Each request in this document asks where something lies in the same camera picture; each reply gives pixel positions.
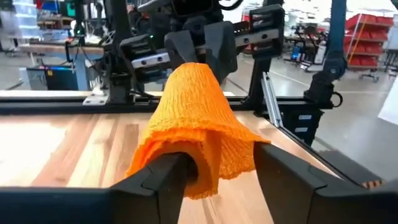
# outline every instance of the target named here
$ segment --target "workbench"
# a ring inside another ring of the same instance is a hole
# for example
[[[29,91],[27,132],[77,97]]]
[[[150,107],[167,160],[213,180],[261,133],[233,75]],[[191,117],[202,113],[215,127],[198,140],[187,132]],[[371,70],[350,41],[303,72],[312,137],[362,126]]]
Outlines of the workbench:
[[[79,91],[0,91],[0,97],[83,96]],[[251,131],[313,166],[332,171],[252,111],[235,112]],[[124,177],[151,114],[0,116],[0,185],[109,187]],[[220,180],[219,194],[185,198],[179,223],[273,223],[256,172]]]
[[[45,54],[50,57],[66,58],[64,44],[22,44],[19,46],[21,52],[28,53],[32,56],[33,53]],[[95,60],[102,58],[104,50],[102,47],[74,47],[69,50],[70,58],[75,60],[75,75],[78,84],[78,89],[81,91],[90,90],[90,84],[86,72],[86,60]]]

